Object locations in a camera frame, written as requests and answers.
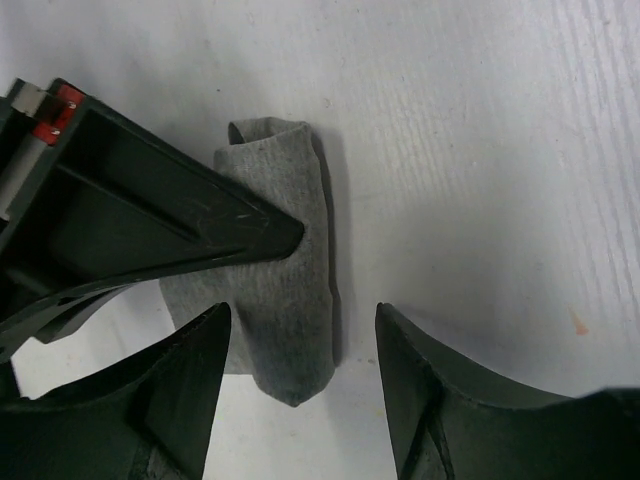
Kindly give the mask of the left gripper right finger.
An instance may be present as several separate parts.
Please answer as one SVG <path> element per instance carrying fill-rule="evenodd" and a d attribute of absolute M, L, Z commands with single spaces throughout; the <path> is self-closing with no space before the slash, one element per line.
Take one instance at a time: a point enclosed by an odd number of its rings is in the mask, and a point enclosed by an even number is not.
<path fill-rule="evenodd" d="M 389 303 L 375 330 L 400 479 L 636 479 L 639 391 L 569 398 L 499 375 Z"/>

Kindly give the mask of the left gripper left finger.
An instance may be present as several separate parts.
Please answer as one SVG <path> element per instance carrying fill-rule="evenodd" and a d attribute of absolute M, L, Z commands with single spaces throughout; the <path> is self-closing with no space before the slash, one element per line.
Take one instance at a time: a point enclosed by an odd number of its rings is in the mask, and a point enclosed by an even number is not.
<path fill-rule="evenodd" d="M 2 401 L 2 478 L 202 478 L 230 333 L 220 303 L 97 373 Z"/>

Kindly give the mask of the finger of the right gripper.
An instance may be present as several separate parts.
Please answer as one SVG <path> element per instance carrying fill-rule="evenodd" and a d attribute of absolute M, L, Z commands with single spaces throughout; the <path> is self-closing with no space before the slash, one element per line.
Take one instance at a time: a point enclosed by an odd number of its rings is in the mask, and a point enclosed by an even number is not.
<path fill-rule="evenodd" d="M 1 356 L 73 334 L 141 282 L 279 260 L 302 223 L 96 97 L 1 220 Z"/>

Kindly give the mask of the grey and cream underwear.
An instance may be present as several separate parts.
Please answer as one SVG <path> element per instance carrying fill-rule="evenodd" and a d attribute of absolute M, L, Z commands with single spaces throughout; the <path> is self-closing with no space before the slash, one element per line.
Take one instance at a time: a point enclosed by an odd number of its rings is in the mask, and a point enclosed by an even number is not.
<path fill-rule="evenodd" d="M 304 121 L 233 121 L 213 169 L 299 220 L 304 235 L 283 260 L 164 278 L 159 287 L 176 327 L 226 302 L 232 331 L 225 371 L 249 374 L 290 407 L 329 384 L 336 368 L 333 212 L 322 145 Z"/>

